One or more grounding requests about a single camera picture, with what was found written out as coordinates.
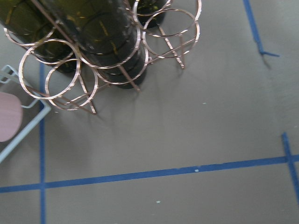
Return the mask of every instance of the gray floor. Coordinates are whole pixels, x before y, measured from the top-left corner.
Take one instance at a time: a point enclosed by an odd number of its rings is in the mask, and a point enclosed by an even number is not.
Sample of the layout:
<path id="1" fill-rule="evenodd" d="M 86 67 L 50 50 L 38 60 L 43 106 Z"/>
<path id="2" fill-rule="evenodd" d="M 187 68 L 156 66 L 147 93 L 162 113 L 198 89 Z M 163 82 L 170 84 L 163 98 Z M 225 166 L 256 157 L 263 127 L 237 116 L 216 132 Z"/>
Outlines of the gray floor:
<path id="1" fill-rule="evenodd" d="M 299 154 L 299 3 L 251 5 L 264 48 L 281 57 L 260 57 L 241 0 L 204 0 L 201 37 L 184 72 L 175 60 L 160 61 L 148 67 L 142 93 L 100 92 L 96 116 L 53 108 L 45 119 L 46 182 L 285 156 L 284 131 Z M 24 51 L 0 32 L 0 67 L 18 68 Z M 37 84 L 38 63 L 29 71 Z M 39 156 L 36 127 L 0 164 L 0 187 L 39 183 Z M 284 163 L 48 189 L 46 220 L 297 224 L 299 213 Z M 0 194 L 0 224 L 10 223 L 40 223 L 38 190 Z"/>

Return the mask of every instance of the green glass bottle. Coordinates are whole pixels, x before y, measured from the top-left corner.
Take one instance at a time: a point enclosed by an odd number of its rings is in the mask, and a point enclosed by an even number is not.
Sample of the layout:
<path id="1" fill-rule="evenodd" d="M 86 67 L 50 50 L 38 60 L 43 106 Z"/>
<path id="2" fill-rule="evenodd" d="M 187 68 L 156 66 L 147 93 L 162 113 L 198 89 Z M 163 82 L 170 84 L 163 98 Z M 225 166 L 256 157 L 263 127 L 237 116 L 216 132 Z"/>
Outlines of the green glass bottle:
<path id="1" fill-rule="evenodd" d="M 129 0 L 131 7 L 133 7 L 135 0 Z M 146 21 L 151 16 L 142 16 L 143 14 L 153 14 L 154 12 L 160 10 L 167 0 L 140 0 L 137 7 L 137 13 L 139 14 L 138 20 L 144 26 Z M 148 25 L 148 28 L 157 26 L 157 24 L 162 23 L 165 14 L 157 15 Z"/>
<path id="2" fill-rule="evenodd" d="M 30 0 L 0 0 L 0 23 L 23 44 L 42 39 L 53 28 Z M 62 39 L 57 31 L 51 37 Z M 48 63 L 64 59 L 70 53 L 71 49 L 59 42 L 49 42 L 35 50 L 35 55 Z M 75 68 L 76 63 L 65 63 L 59 71 L 68 73 Z"/>
<path id="3" fill-rule="evenodd" d="M 76 40 L 89 62 L 110 66 L 124 61 L 135 47 L 136 27 L 132 25 L 123 0 L 41 0 L 63 28 Z M 131 78 L 143 68 L 144 54 L 137 51 L 123 64 Z M 118 68 L 103 70 L 111 82 L 126 82 Z M 140 84 L 145 73 L 136 79 Z M 118 85 L 132 88 L 131 84 Z"/>

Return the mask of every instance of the blue tape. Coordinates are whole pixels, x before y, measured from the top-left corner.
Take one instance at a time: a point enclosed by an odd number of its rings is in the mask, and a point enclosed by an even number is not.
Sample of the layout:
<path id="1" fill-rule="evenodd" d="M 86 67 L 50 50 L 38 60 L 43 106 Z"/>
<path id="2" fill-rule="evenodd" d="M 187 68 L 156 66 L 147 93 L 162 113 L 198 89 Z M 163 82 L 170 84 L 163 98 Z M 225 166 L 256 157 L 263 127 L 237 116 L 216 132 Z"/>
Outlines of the blue tape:
<path id="1" fill-rule="evenodd" d="M 10 186 L 10 187 L 0 187 L 0 194 L 18 192 L 18 191 L 27 191 L 27 190 L 39 190 L 40 188 L 41 185 L 39 183 L 17 185 L 17 186 Z"/>
<path id="2" fill-rule="evenodd" d="M 40 92 L 43 92 L 44 87 L 44 64 L 39 66 L 39 86 Z M 43 104 L 40 103 L 40 110 L 43 109 Z M 46 196 L 45 196 L 45 121 L 42 119 L 39 123 L 39 148 L 40 148 L 40 209 L 41 209 L 41 224 L 46 223 Z"/>
<path id="3" fill-rule="evenodd" d="M 299 155 L 293 155 L 293 162 L 299 162 Z"/>
<path id="4" fill-rule="evenodd" d="M 249 24 L 250 24 L 250 27 L 251 27 L 251 32 L 252 32 L 252 35 L 253 35 L 253 38 L 254 38 L 255 42 L 257 43 L 259 53 L 261 55 L 269 55 L 269 56 L 274 56 L 274 57 L 280 57 L 280 55 L 264 51 L 263 44 L 262 44 L 260 35 L 258 33 L 256 21 L 255 21 L 255 18 L 254 18 L 253 12 L 252 12 L 252 8 L 251 8 L 251 5 L 250 5 L 250 1 L 249 0 L 243 0 L 243 3 L 244 3 L 244 6 L 245 6 L 245 11 L 247 13 L 247 17 L 248 17 Z"/>
<path id="5" fill-rule="evenodd" d="M 297 196 L 297 202 L 298 202 L 298 205 L 299 205 L 298 175 L 297 175 L 297 171 L 296 171 L 294 161 L 293 161 L 293 158 L 292 158 L 291 148 L 290 148 L 290 144 L 289 144 L 289 138 L 288 138 L 286 132 L 283 133 L 282 140 L 283 140 L 283 144 L 284 144 L 284 148 L 285 148 L 285 155 L 287 157 L 287 163 L 288 163 L 288 166 L 289 166 L 289 170 L 290 170 L 291 178 L 292 178 L 292 181 L 293 181 L 295 193 L 296 193 L 296 196 Z"/>
<path id="6" fill-rule="evenodd" d="M 102 176 L 102 177 L 92 177 L 92 178 L 84 178 L 84 179 L 76 179 L 76 180 L 68 180 L 68 181 L 47 182 L 45 183 L 45 187 L 47 189 L 62 188 L 62 187 L 70 187 L 70 186 L 78 186 L 78 185 L 116 182 L 116 181 L 128 181 L 128 180 L 161 177 L 161 176 L 169 176 L 169 175 L 182 175 L 182 174 L 192 174 L 192 173 L 199 173 L 199 172 L 225 170 L 225 169 L 266 166 L 266 165 L 274 165 L 274 164 L 281 164 L 281 163 L 286 163 L 285 157 L 276 157 L 276 158 L 269 158 L 269 159 L 258 159 L 258 160 L 240 161 L 240 162 L 229 162 L 223 164 L 185 167 L 185 168 L 177 168 L 177 169 L 164 169 L 164 170 L 155 170 L 155 171 Z"/>

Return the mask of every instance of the metal ring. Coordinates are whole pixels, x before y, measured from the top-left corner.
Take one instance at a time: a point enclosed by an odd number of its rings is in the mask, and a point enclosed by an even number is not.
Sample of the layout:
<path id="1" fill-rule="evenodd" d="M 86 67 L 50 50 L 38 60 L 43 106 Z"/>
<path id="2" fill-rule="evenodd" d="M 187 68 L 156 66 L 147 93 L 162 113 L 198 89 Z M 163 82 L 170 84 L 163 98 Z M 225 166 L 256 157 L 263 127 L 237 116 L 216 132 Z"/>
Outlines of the metal ring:
<path id="1" fill-rule="evenodd" d="M 13 34 L 13 32 L 11 32 L 10 30 L 8 30 L 7 28 L 4 28 L 4 33 L 5 33 L 6 37 L 8 38 L 8 40 L 10 40 L 11 42 L 13 42 L 13 43 L 15 43 L 15 44 L 17 44 L 17 45 L 19 45 L 19 46 L 21 46 L 21 47 L 31 47 L 31 46 L 34 46 L 34 45 L 40 43 L 40 42 L 43 42 L 44 40 L 50 38 L 50 37 L 53 35 L 54 31 L 55 31 L 55 28 L 53 27 L 53 28 L 50 30 L 50 32 L 49 32 L 46 36 L 44 36 L 42 39 L 40 39 L 40 40 L 38 40 L 38 41 L 36 41 L 36 42 L 34 42 L 34 43 L 19 43 L 19 42 L 17 42 L 17 41 L 10 35 L 10 33 Z"/>
<path id="2" fill-rule="evenodd" d="M 41 46 L 41 45 L 44 44 L 44 43 L 55 42 L 55 41 L 57 41 L 57 42 L 61 42 L 61 43 L 65 43 L 65 44 L 67 44 L 67 45 L 73 50 L 73 52 L 74 52 L 74 54 L 75 54 L 75 56 L 76 56 L 76 59 L 74 59 L 74 60 L 77 61 L 76 72 L 75 72 L 74 78 L 72 79 L 71 83 L 70 83 L 64 90 L 62 90 L 60 93 L 56 94 L 55 96 L 50 96 L 50 97 L 40 97 L 40 96 L 36 96 L 36 95 L 34 95 L 33 93 L 31 93 L 31 92 L 27 89 L 27 86 L 26 86 L 25 83 L 24 83 L 24 74 L 23 74 L 23 73 L 24 73 L 24 64 L 25 64 L 25 61 L 26 61 L 27 57 L 28 57 L 29 55 L 31 55 L 32 52 L 33 52 L 37 47 Z M 24 54 L 23 58 L 21 59 L 20 66 L 19 66 L 19 80 L 20 80 L 20 83 L 21 83 L 22 88 L 24 89 L 24 91 L 25 91 L 26 93 L 28 93 L 30 96 L 32 96 L 33 98 L 36 98 L 36 99 L 48 99 L 48 100 L 50 100 L 50 99 L 54 99 L 54 98 L 57 98 L 57 97 L 61 96 L 62 94 L 64 94 L 65 92 L 69 91 L 69 90 L 74 86 L 74 83 L 76 82 L 76 80 L 77 80 L 78 76 L 80 75 L 80 73 L 81 73 L 81 61 L 80 61 L 80 56 L 79 56 L 79 53 L 78 53 L 78 49 L 75 48 L 71 43 L 69 43 L 69 42 L 67 42 L 67 41 L 65 41 L 65 40 L 60 40 L 60 39 L 49 39 L 49 40 L 46 40 L 46 41 L 44 41 L 44 42 L 41 42 L 41 43 L 38 43 L 38 44 L 32 46 L 32 47 L 29 48 L 29 49 L 26 51 L 26 53 Z"/>
<path id="3" fill-rule="evenodd" d="M 201 14 L 201 0 L 197 0 L 197 13 L 195 16 L 195 20 L 199 19 L 200 14 Z"/>
<path id="4" fill-rule="evenodd" d="M 90 63 L 89 61 L 87 61 L 87 59 L 85 58 L 84 54 L 82 54 L 82 52 L 80 52 L 80 59 L 86 63 L 88 66 L 90 67 L 93 67 L 93 68 L 96 68 L 96 69 L 113 69 L 113 68 L 116 68 L 120 65 L 123 65 L 124 63 L 126 63 L 128 60 L 130 60 L 130 58 L 135 54 L 135 52 L 139 49 L 139 46 L 140 46 L 140 42 L 141 42 L 141 31 L 138 27 L 136 27 L 136 30 L 137 30 L 137 41 L 135 43 L 135 46 L 134 46 L 134 49 L 133 51 L 129 54 L 129 56 L 123 60 L 122 62 L 120 63 L 117 63 L 117 64 L 113 64 L 113 65 L 109 65 L 109 66 L 98 66 L 98 65 L 95 65 L 95 64 L 92 64 Z"/>
<path id="5" fill-rule="evenodd" d="M 166 7 L 170 6 L 173 2 L 173 0 L 167 0 L 167 2 L 164 4 L 164 6 L 155 11 L 155 12 L 152 12 L 150 14 L 138 14 L 137 13 L 137 8 L 138 8 L 138 3 L 139 3 L 140 0 L 136 0 L 134 5 L 133 5 L 133 8 L 132 8 L 132 16 L 133 16 L 133 20 L 135 22 L 135 24 L 137 24 L 141 29 L 143 29 L 143 25 L 140 23 L 139 19 L 138 19 L 138 16 L 152 16 L 154 15 L 155 13 L 159 13 L 161 11 L 164 11 L 166 9 Z"/>
<path id="6" fill-rule="evenodd" d="M 137 78 L 139 78 L 141 76 L 141 74 L 145 71 L 146 67 L 148 66 L 148 61 L 149 61 L 149 51 L 146 48 L 143 48 L 145 51 L 145 59 L 144 59 L 144 66 L 141 69 L 141 71 L 134 77 L 132 78 L 132 81 L 136 80 Z M 109 80 L 107 80 L 106 78 L 104 78 L 99 72 L 98 72 L 98 77 L 104 81 L 105 83 L 109 83 L 109 84 L 113 84 L 113 85 L 124 85 L 124 84 L 129 84 L 130 81 L 126 81 L 126 82 L 110 82 Z"/>
<path id="7" fill-rule="evenodd" d="M 187 28 L 185 28 L 185 29 L 183 29 L 183 30 L 181 30 L 180 32 L 177 32 L 177 33 L 175 33 L 175 34 L 171 34 L 171 35 L 158 35 L 158 34 L 155 34 L 155 33 L 153 33 L 152 31 L 150 31 L 150 30 L 147 29 L 149 23 L 150 23 L 156 16 L 158 16 L 158 15 L 160 15 L 160 14 L 162 14 L 162 13 L 166 13 L 167 11 L 175 11 L 175 12 L 182 12 L 182 13 L 185 13 L 186 15 L 188 15 L 189 17 L 192 18 L 192 23 L 191 23 Z M 161 11 L 161 12 L 158 12 L 158 13 L 155 13 L 154 15 L 152 15 L 152 16 L 147 20 L 147 22 L 145 23 L 143 30 L 144 30 L 148 35 L 150 35 L 150 36 L 154 36 L 154 37 L 173 37 L 173 36 L 178 36 L 178 35 L 181 35 L 181 34 L 187 32 L 188 29 L 194 25 L 195 21 L 196 21 L 196 19 L 195 19 L 194 15 L 192 15 L 190 12 L 188 12 L 188 11 L 186 11 L 186 10 L 178 9 L 178 8 L 167 8 L 167 9 Z"/>
<path id="8" fill-rule="evenodd" d="M 75 61 L 77 59 L 69 59 L 69 60 L 66 60 L 66 61 L 61 61 L 59 64 L 57 64 L 56 66 L 54 66 L 51 71 L 48 73 L 47 77 L 46 77 L 46 81 L 45 81 L 45 90 L 46 90 L 46 93 L 48 95 L 50 95 L 50 91 L 49 91 L 49 81 L 50 81 L 50 78 L 51 78 L 51 75 L 52 73 L 59 67 L 61 66 L 63 63 L 66 63 L 66 62 L 70 62 L 70 61 Z M 74 110 L 77 110 L 79 109 L 80 107 L 83 107 L 85 106 L 86 104 L 88 104 L 89 102 L 92 101 L 92 99 L 94 98 L 95 94 L 97 93 L 97 90 L 98 90 L 98 87 L 99 87 L 99 79 L 98 79 L 98 73 L 97 73 L 97 70 L 93 67 L 90 67 L 90 69 L 93 71 L 93 75 L 94 75 L 94 87 L 93 87 L 93 91 L 92 93 L 89 95 L 89 97 L 86 99 L 86 101 L 84 101 L 82 104 L 80 104 L 79 106 L 75 106 L 73 108 L 64 108 L 64 107 L 61 107 L 61 106 L 58 106 L 52 99 L 49 100 L 49 102 L 54 105 L 55 107 L 57 107 L 58 109 L 61 109 L 61 110 L 67 110 L 67 111 L 74 111 Z"/>
<path id="9" fill-rule="evenodd" d="M 140 0 L 135 1 L 134 5 L 133 5 L 133 12 L 134 14 L 138 15 L 138 16 L 152 16 L 155 13 L 161 12 L 164 9 L 166 9 L 166 7 L 170 6 L 173 2 L 173 0 L 167 0 L 167 2 L 157 11 L 154 11 L 152 13 L 148 13 L 148 14 L 139 14 L 137 13 L 137 9 L 138 9 L 138 3 L 140 2 Z"/>
<path id="10" fill-rule="evenodd" d="M 65 58 L 60 59 L 60 60 L 58 60 L 56 62 L 44 62 L 44 61 L 42 61 L 41 59 L 38 58 L 38 56 L 41 57 L 41 58 L 44 58 L 43 56 L 40 56 L 39 54 L 36 54 L 36 53 L 34 53 L 33 55 L 36 57 L 36 60 L 38 60 L 39 62 L 41 62 L 41 63 L 43 63 L 45 65 L 56 65 L 56 64 L 60 63 L 60 61 L 64 61 L 64 60 L 69 59 L 73 54 L 74 54 L 74 52 L 70 51 L 70 53 L 69 53 L 68 56 L 66 56 Z"/>
<path id="11" fill-rule="evenodd" d="M 191 40 L 186 41 L 185 43 L 183 43 L 183 45 L 186 45 L 186 44 L 189 44 L 189 43 L 191 43 L 191 42 L 194 41 L 193 45 L 189 48 L 189 50 L 186 50 L 184 53 L 182 53 L 182 54 L 180 54 L 180 55 L 176 55 L 176 56 L 166 56 L 167 54 L 170 54 L 171 52 L 173 52 L 173 51 L 176 50 L 176 49 L 171 49 L 169 52 L 164 53 L 164 54 L 162 54 L 162 55 L 156 53 L 154 50 L 152 50 L 152 49 L 150 48 L 150 46 L 148 45 L 148 43 L 147 43 L 147 41 L 146 41 L 146 34 L 149 34 L 149 33 L 147 33 L 146 30 L 144 30 L 144 31 L 142 32 L 142 42 L 143 42 L 143 44 L 145 45 L 145 47 L 149 50 L 150 53 L 152 53 L 153 55 L 155 55 L 155 56 L 157 56 L 157 57 L 159 57 L 159 58 L 178 58 L 178 57 L 180 57 L 180 56 L 182 56 L 182 55 L 185 55 L 185 54 L 189 53 L 189 52 L 190 52 L 190 49 L 192 49 L 192 48 L 194 47 L 194 45 L 198 42 L 199 35 L 200 35 L 200 28 L 199 28 L 198 21 L 196 20 L 196 18 L 194 17 L 194 15 L 192 15 L 192 14 L 189 13 L 189 12 L 187 12 L 186 10 L 183 10 L 183 9 L 175 9 L 175 8 L 170 8 L 170 9 L 166 9 L 166 10 L 167 10 L 167 11 L 171 10 L 171 11 L 176 11 L 176 12 L 177 12 L 177 11 L 179 11 L 179 12 L 183 12 L 183 13 L 185 13 L 186 15 L 188 15 L 189 17 L 191 17 L 191 18 L 193 19 L 193 23 L 192 23 L 192 25 L 195 26 L 196 34 L 194 35 L 194 38 L 193 38 L 193 39 L 191 39 Z M 146 22 L 146 24 L 145 24 L 144 27 L 147 28 L 148 24 L 150 23 L 150 21 L 151 21 L 155 16 L 157 16 L 157 15 L 160 14 L 160 13 L 165 12 L 166 10 L 164 10 L 164 11 L 162 11 L 162 12 L 159 12 L 159 13 L 153 15 L 152 17 L 150 17 L 149 20 Z M 179 32 L 179 33 L 177 33 L 177 34 L 175 34 L 175 35 L 153 35 L 153 36 L 154 36 L 154 37 L 158 37 L 158 38 L 167 38 L 167 37 L 180 36 L 180 35 L 182 35 L 183 33 L 187 32 L 188 29 L 185 29 L 184 32 L 181 31 L 181 32 Z"/>

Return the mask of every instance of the pink cushion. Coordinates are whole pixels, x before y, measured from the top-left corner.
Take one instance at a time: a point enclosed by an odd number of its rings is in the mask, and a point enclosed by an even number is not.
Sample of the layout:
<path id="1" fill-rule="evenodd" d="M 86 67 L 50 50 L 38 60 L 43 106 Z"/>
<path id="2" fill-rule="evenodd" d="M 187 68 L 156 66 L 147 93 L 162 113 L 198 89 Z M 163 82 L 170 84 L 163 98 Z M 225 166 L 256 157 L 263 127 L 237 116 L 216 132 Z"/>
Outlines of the pink cushion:
<path id="1" fill-rule="evenodd" d="M 0 92 L 0 142 L 11 139 L 22 123 L 20 100 L 12 94 Z"/>

